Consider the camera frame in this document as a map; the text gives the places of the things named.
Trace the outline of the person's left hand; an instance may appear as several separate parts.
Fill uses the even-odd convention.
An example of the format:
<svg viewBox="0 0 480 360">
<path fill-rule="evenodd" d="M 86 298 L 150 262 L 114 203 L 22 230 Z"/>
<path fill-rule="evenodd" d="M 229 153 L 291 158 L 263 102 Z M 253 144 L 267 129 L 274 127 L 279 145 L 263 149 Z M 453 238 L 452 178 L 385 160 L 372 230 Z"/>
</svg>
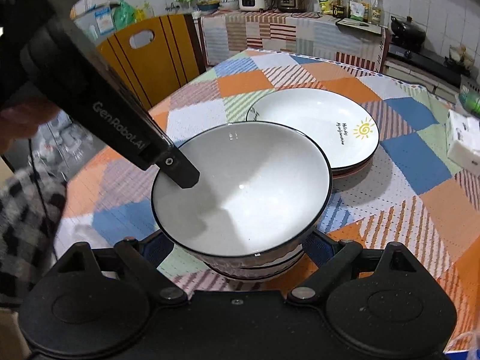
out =
<svg viewBox="0 0 480 360">
<path fill-rule="evenodd" d="M 1 111 L 1 154 L 9 149 L 13 141 L 33 137 L 41 125 L 54 119 L 59 112 L 55 104 L 40 98 Z"/>
</svg>

